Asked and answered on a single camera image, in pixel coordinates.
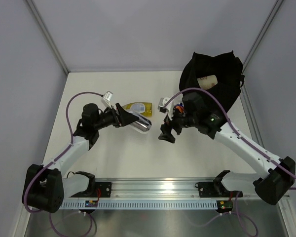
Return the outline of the small clear silver bottle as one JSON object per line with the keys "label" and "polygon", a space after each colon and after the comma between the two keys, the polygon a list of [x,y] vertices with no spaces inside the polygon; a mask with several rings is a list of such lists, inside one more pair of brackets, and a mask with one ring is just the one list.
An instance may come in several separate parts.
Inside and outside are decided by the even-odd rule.
{"label": "small clear silver bottle", "polygon": [[149,132],[149,130],[151,129],[151,126],[152,126],[151,121],[148,118],[146,118],[145,116],[143,116],[135,111],[129,111],[129,112],[138,118],[138,120],[131,123],[130,126],[140,133]]}

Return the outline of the yellow dish soap bottle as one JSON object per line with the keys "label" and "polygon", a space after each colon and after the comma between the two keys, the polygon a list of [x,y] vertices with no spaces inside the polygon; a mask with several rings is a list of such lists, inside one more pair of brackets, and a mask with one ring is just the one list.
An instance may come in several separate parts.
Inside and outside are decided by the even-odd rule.
{"label": "yellow dish soap bottle", "polygon": [[133,110],[145,117],[152,117],[152,103],[151,102],[133,102],[122,106],[125,110]]}

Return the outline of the cream lotion pump bottle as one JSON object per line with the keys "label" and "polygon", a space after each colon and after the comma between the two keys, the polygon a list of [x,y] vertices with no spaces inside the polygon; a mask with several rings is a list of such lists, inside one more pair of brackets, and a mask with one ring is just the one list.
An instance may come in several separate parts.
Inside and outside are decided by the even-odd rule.
{"label": "cream lotion pump bottle", "polygon": [[217,77],[215,75],[205,76],[197,79],[197,82],[201,89],[208,90],[218,84]]}

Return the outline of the black canvas bag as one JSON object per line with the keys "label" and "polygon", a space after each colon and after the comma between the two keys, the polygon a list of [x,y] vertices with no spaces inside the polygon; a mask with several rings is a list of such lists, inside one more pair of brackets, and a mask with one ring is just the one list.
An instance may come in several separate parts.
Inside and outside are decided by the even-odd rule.
{"label": "black canvas bag", "polygon": [[207,91],[228,112],[241,93],[245,78],[242,71],[243,64],[233,51],[214,57],[195,52],[182,71],[179,90],[199,88],[198,78],[215,76],[218,83]]}

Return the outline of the orange blue cologne bottle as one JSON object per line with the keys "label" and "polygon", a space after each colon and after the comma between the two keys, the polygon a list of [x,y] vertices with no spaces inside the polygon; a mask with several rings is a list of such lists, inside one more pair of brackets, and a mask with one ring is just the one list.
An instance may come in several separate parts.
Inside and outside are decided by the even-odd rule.
{"label": "orange blue cologne bottle", "polygon": [[175,108],[176,110],[178,110],[180,113],[183,113],[183,112],[184,112],[184,106],[183,106],[182,104],[176,104],[176,105],[174,106],[174,108]]}

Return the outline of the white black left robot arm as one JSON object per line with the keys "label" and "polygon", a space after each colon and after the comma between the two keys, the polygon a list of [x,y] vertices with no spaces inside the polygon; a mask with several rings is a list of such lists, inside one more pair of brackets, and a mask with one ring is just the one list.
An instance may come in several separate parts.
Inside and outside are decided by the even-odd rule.
{"label": "white black left robot arm", "polygon": [[65,174],[80,157],[91,150],[101,129],[108,126],[124,127],[139,120],[139,113],[126,111],[119,104],[103,112],[96,104],[85,105],[67,147],[50,161],[41,165],[32,164],[28,168],[22,196],[26,210],[30,213],[40,210],[55,213],[66,198],[93,196],[98,191],[95,175],[78,171],[67,178]]}

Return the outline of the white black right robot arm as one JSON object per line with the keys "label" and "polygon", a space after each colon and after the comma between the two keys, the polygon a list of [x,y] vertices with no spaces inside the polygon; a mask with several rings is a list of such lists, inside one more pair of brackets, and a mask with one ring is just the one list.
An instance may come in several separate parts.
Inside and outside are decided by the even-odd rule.
{"label": "white black right robot arm", "polygon": [[210,195],[219,197],[237,192],[257,194],[266,203],[275,205],[294,184],[296,163],[292,158],[280,158],[264,150],[228,119],[222,106],[210,108],[199,93],[185,94],[178,105],[172,98],[161,98],[158,109],[166,115],[159,140],[174,143],[172,131],[180,135],[183,128],[194,127],[228,147],[254,170],[252,174],[224,170],[209,185],[198,184],[200,192],[209,188]]}

